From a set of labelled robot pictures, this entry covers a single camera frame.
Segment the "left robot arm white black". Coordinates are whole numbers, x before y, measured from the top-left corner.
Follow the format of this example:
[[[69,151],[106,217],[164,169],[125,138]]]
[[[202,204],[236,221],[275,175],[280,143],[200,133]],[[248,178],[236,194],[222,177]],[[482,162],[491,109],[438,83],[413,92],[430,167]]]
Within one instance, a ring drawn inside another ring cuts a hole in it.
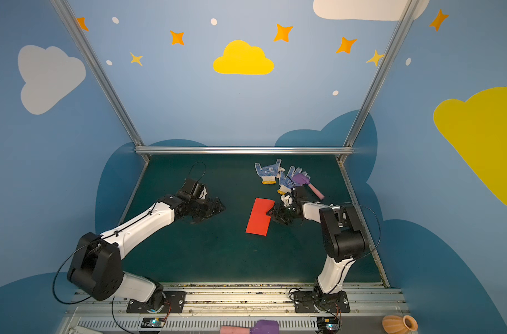
[[[100,235],[89,232],[77,244],[67,279],[91,298],[127,298],[157,311],[165,304],[162,285],[123,269],[124,258],[140,243],[182,218],[194,224],[225,211],[219,198],[211,198],[207,187],[187,178],[175,194],[156,200],[146,211]]]

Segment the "red square paper sheet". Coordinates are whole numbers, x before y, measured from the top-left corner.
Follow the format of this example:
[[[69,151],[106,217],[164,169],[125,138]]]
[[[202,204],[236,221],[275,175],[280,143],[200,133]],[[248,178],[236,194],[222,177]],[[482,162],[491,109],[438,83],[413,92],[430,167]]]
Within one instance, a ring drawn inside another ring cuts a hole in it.
[[[273,200],[257,198],[253,204],[246,233],[266,237],[270,226],[269,212],[274,208]]]

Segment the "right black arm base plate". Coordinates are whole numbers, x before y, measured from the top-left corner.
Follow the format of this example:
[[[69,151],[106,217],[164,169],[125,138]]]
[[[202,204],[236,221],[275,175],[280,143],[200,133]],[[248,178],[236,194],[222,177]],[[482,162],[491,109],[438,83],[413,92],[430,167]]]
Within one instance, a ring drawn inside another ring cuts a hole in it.
[[[294,304],[295,313],[350,313],[349,300],[345,292],[322,294],[316,291],[292,289],[289,298]]]

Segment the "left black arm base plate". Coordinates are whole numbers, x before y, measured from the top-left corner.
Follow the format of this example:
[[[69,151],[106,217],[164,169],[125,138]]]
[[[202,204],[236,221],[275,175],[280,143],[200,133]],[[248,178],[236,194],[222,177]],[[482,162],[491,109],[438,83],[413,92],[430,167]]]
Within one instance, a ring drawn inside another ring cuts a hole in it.
[[[129,300],[126,312],[128,314],[144,314],[144,313],[182,313],[185,306],[185,291],[167,291],[164,292],[164,304],[159,308],[151,308],[149,304]]]

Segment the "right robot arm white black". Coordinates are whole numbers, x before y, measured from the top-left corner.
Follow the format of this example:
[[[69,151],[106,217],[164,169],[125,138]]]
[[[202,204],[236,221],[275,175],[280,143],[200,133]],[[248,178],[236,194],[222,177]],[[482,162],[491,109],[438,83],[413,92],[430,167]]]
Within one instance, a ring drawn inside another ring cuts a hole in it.
[[[303,186],[282,195],[267,215],[284,225],[291,225],[299,218],[320,224],[327,259],[315,283],[313,296],[317,298],[339,294],[351,266],[370,250],[366,229],[354,204],[326,205],[309,201]]]

